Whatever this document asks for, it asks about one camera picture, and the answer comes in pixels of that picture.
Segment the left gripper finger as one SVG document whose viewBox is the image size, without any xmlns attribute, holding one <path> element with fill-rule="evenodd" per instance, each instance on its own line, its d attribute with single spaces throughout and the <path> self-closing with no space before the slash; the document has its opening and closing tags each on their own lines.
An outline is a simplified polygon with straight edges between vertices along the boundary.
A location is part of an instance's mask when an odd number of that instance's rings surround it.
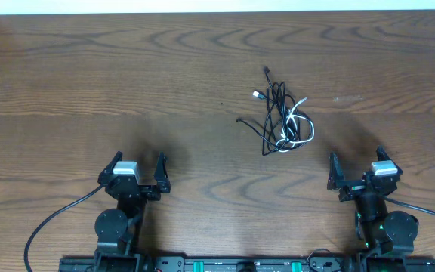
<svg viewBox="0 0 435 272">
<path fill-rule="evenodd" d="M 156 169 L 154 171 L 154 179 L 159 187 L 169 187 L 168 173 L 165 167 L 167 158 L 163 152 L 159 153 Z"/>
<path fill-rule="evenodd" d="M 122 152 L 117 151 L 115 156 L 111 159 L 109 164 L 103 169 L 103 171 L 100 173 L 100 177 L 106 177 L 108 175 L 113 174 L 113 169 L 115 168 L 117 162 L 122 160 Z"/>
</svg>

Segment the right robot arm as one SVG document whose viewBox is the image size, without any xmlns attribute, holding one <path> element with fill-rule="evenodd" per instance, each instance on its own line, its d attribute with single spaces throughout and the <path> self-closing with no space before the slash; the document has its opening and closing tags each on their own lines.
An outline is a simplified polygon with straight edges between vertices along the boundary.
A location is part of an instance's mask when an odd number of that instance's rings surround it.
<svg viewBox="0 0 435 272">
<path fill-rule="evenodd" d="M 402 169 L 383 147 L 377 160 L 358 180 L 347 180 L 338 156 L 331 153 L 328 190 L 338 191 L 341 202 L 356 206 L 356 232 L 366 248 L 344 259 L 344 271 L 406 271 L 406 256 L 414 251 L 418 219 L 406 212 L 387 210 L 386 196 L 397 189 Z"/>
</svg>

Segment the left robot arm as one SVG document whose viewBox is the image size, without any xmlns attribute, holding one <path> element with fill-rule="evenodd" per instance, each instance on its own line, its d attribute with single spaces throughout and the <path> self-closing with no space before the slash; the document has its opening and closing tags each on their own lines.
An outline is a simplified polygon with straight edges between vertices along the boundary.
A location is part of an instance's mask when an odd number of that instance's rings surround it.
<svg viewBox="0 0 435 272">
<path fill-rule="evenodd" d="M 97 249 L 93 270 L 149 272 L 155 270 L 152 257 L 138 248 L 145 208 L 149 201 L 159 201 L 163 193 L 171 192 L 171 182 L 165 168 L 167 158 L 160 153 L 154 172 L 155 184 L 140 184 L 136 162 L 124 161 L 117 152 L 97 182 L 117 201 L 114 209 L 107 209 L 97 217 L 94 229 Z"/>
</svg>

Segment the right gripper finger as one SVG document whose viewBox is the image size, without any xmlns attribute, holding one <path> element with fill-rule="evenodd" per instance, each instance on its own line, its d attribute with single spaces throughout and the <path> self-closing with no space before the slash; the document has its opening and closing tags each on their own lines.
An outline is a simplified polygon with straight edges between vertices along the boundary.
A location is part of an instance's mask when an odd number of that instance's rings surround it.
<svg viewBox="0 0 435 272">
<path fill-rule="evenodd" d="M 391 161 L 394 164 L 394 166 L 397 168 L 398 172 L 402 171 L 402 169 L 387 155 L 387 153 L 382 145 L 379 145 L 377 147 L 376 155 L 377 155 L 378 161 Z"/>
<path fill-rule="evenodd" d="M 345 176 L 341 168 L 340 162 L 338 160 L 338 156 L 335 153 L 330 153 L 329 162 L 330 162 L 330 170 L 329 170 L 327 188 L 339 189 L 344 185 Z"/>
</svg>

